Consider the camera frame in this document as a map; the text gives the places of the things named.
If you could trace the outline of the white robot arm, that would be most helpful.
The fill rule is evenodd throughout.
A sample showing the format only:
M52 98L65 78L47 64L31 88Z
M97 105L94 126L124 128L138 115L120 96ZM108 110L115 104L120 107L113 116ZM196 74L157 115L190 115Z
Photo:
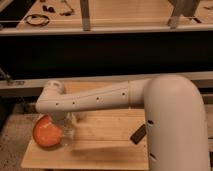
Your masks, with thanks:
M36 102L46 114L116 108L145 110L150 171L211 171L205 105L184 76L164 74L73 94L51 80Z

